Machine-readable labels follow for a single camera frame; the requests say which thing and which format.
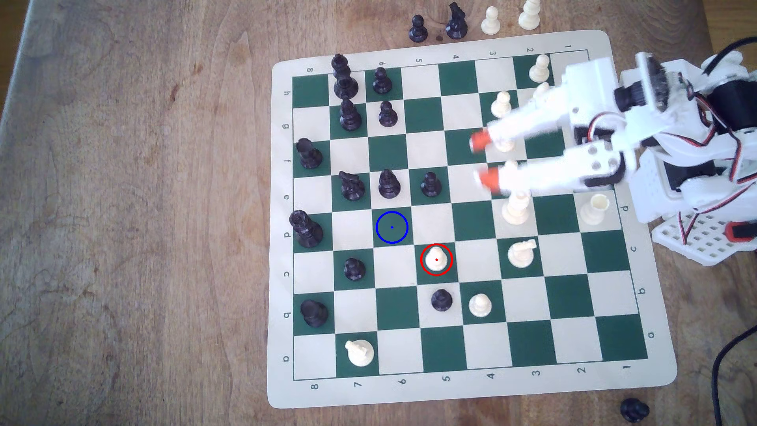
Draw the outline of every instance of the black pawn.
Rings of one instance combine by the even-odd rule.
[[[366,264],[356,258],[344,262],[344,276],[350,281],[357,281],[366,276]]]
[[[340,171],[339,179],[341,179],[341,194],[344,198],[357,201],[366,195],[366,185],[360,180],[360,176]]]
[[[313,147],[313,143],[308,138],[300,138],[295,144],[297,153],[300,155],[300,164],[302,167],[312,169],[321,165],[323,154]]]
[[[410,40],[420,43],[428,37],[428,30],[423,26],[423,17],[416,15],[413,17],[413,28],[410,28]]]
[[[626,421],[638,423],[650,414],[650,407],[636,398],[628,398],[620,403],[620,414]]]
[[[300,304],[300,313],[305,324],[311,327],[320,327],[329,319],[329,309],[326,308],[326,305],[311,299]]]
[[[376,68],[373,73],[373,91],[379,95],[386,95],[391,90],[391,79],[386,75],[384,67]]]
[[[436,173],[429,171],[423,176],[421,182],[421,192],[427,197],[436,197],[441,192],[441,182],[436,177]]]
[[[439,289],[431,295],[431,306],[439,312],[444,312],[452,306],[452,295],[445,289]]]
[[[378,113],[378,122],[384,127],[392,127],[397,124],[397,112],[391,109],[391,102],[383,101],[381,111]]]
[[[294,239],[305,248],[313,248],[323,240],[323,228],[302,210],[289,215],[289,224],[294,229]]]
[[[363,123],[363,118],[350,99],[343,99],[339,108],[339,124],[348,132],[354,132]]]
[[[400,195],[400,181],[394,176],[389,169],[384,169],[381,176],[378,177],[378,193],[386,199],[393,199]]]

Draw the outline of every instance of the black cable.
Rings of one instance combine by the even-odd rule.
[[[707,68],[704,70],[704,74],[710,75],[712,70],[715,69],[715,66],[717,66],[720,61],[723,60],[725,55],[728,55],[732,51],[738,49],[739,47],[743,45],[748,45],[751,43],[757,43],[757,37],[746,37],[741,40],[736,40],[735,42],[732,42],[730,45],[725,46],[725,49],[721,50],[720,53],[718,53],[717,56],[715,56],[712,61],[707,65]]]
[[[720,417],[720,399],[718,398],[718,371],[720,370],[720,363],[726,354],[728,354],[728,351],[733,349],[741,340],[746,339],[755,332],[757,332],[757,325],[736,336],[727,345],[723,346],[723,349],[715,357],[715,362],[712,364],[712,410],[715,412],[716,426],[723,426],[723,419]]]

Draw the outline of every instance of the wood grain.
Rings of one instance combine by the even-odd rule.
[[[467,39],[485,8],[469,12]],[[503,29],[519,4],[497,2]],[[711,424],[709,369],[757,321],[757,262],[655,245],[678,378],[662,388],[278,410],[266,400],[270,72],[314,55],[435,44],[443,1],[33,2],[0,128],[0,424]],[[699,1],[544,2],[536,32],[601,29],[711,53]],[[443,37],[441,42],[453,42]],[[721,370],[727,424],[757,424],[757,340]]]

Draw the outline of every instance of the chess mat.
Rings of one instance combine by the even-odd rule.
[[[469,137],[494,119],[490,105],[509,91],[514,108],[537,83],[536,56],[550,56],[551,86],[568,64],[612,56],[600,31],[538,34],[345,55],[360,90],[352,99],[362,126],[339,125],[331,56],[273,68],[271,235],[268,338],[269,402],[278,408],[391,403],[427,399],[549,393],[670,383],[676,365],[649,231],[635,220],[625,185],[589,193],[534,193],[529,219],[504,221],[506,197],[482,189],[477,170],[514,159],[542,161],[572,144],[568,127],[516,141],[511,152],[471,153]],[[383,66],[393,83],[370,87]],[[381,101],[399,120],[379,124]],[[323,154],[301,167],[294,143],[313,141]],[[402,189],[378,192],[381,170]],[[339,171],[358,174],[365,196],[341,195]],[[420,190],[424,173],[442,182],[439,196]],[[594,193],[608,196],[604,221],[590,226],[578,209]],[[305,210],[324,238],[312,249],[294,241],[289,214]],[[507,249],[537,240],[534,261],[515,268]],[[428,245],[444,244],[452,265],[441,276],[422,268]],[[350,281],[344,261],[366,265]],[[446,289],[451,308],[431,295]],[[491,313],[477,318],[471,297],[485,293]],[[329,309],[318,328],[299,305]],[[352,365],[344,344],[369,341],[375,358]]]

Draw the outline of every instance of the blue circle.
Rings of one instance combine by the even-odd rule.
[[[403,235],[403,236],[402,236],[402,238],[398,239],[397,241],[387,241],[387,240],[384,240],[384,237],[383,237],[383,236],[381,236],[381,234],[379,233],[379,222],[381,221],[381,219],[382,219],[382,218],[383,218],[384,216],[388,215],[389,213],[394,213],[394,214],[396,214],[396,215],[400,215],[400,217],[401,217],[401,218],[403,218],[403,219],[405,220],[405,235]],[[398,212],[398,211],[394,211],[394,210],[385,211],[385,212],[384,212],[384,214],[382,214],[381,216],[379,216],[379,217],[378,217],[378,219],[376,219],[376,235],[378,235],[378,238],[380,238],[380,239],[381,239],[381,241],[383,241],[384,243],[387,243],[387,244],[397,244],[397,243],[399,243],[400,241],[402,241],[402,240],[404,240],[404,239],[405,239],[405,237],[407,236],[407,232],[408,232],[409,230],[410,230],[410,224],[409,224],[409,223],[407,223],[407,218],[406,218],[406,217],[404,217],[404,216],[402,215],[402,213],[400,213],[400,212]]]

